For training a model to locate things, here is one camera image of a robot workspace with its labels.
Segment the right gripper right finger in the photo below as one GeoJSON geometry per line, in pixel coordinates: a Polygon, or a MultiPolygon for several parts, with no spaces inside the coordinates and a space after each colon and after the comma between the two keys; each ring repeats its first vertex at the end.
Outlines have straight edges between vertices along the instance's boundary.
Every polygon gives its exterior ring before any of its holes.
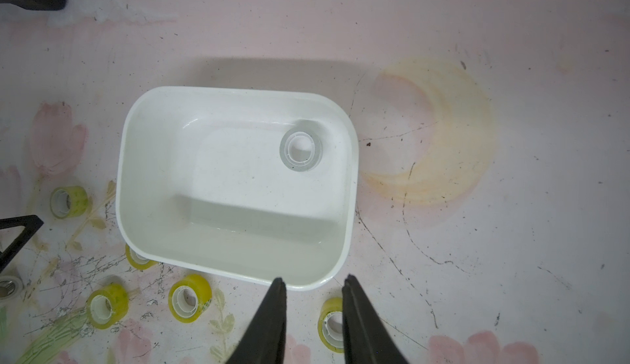
{"type": "Polygon", "coordinates": [[[408,363],[351,274],[342,288],[342,326],[346,363],[408,363]]]}

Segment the white plastic storage box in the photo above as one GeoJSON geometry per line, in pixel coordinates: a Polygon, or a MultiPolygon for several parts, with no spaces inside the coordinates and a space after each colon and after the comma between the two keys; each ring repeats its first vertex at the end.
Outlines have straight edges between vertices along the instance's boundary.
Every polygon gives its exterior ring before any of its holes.
{"type": "Polygon", "coordinates": [[[117,224],[148,259],[290,290],[314,290],[352,239],[359,143],[346,112],[315,93],[164,86],[124,124],[117,224]],[[289,170],[279,146],[301,122],[323,157],[289,170]]]}

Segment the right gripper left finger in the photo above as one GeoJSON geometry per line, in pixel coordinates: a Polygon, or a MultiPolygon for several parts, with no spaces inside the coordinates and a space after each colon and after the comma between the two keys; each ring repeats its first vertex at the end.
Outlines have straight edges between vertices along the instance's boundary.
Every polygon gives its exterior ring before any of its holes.
{"type": "Polygon", "coordinates": [[[286,286],[277,277],[270,285],[246,332],[227,364],[276,363],[285,357],[286,286]]]}

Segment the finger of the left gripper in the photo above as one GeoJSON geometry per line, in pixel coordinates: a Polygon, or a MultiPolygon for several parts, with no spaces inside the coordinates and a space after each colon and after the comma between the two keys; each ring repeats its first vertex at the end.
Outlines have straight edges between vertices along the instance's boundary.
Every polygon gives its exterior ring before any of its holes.
{"type": "Polygon", "coordinates": [[[3,272],[5,268],[10,264],[14,257],[23,249],[23,247],[31,240],[31,238],[37,233],[37,231],[44,225],[44,222],[36,215],[28,216],[16,216],[11,218],[1,219],[1,230],[8,230],[21,227],[22,231],[15,239],[8,245],[8,247],[1,251],[0,259],[0,271],[3,272]]]}

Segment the yellow tape roll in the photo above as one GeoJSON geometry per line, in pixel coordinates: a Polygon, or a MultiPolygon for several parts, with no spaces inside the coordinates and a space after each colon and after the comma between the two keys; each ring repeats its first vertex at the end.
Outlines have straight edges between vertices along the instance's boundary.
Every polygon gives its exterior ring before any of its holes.
{"type": "Polygon", "coordinates": [[[331,352],[344,352],[342,298],[330,298],[323,303],[318,319],[318,335],[331,352]]]}
{"type": "Polygon", "coordinates": [[[177,321],[192,323],[208,309],[212,298],[210,283],[199,274],[190,274],[172,285],[168,304],[177,321]]]}
{"type": "Polygon", "coordinates": [[[55,218],[67,219],[83,215],[89,204],[89,196],[82,186],[69,186],[55,188],[49,206],[55,218]]]}
{"type": "Polygon", "coordinates": [[[86,313],[90,324],[106,330],[121,321],[129,309],[129,296],[125,288],[118,283],[111,283],[101,290],[93,292],[86,304],[86,313]]]}
{"type": "Polygon", "coordinates": [[[126,259],[136,270],[145,271],[157,265],[154,260],[143,257],[135,252],[128,244],[126,245],[126,259]]]}

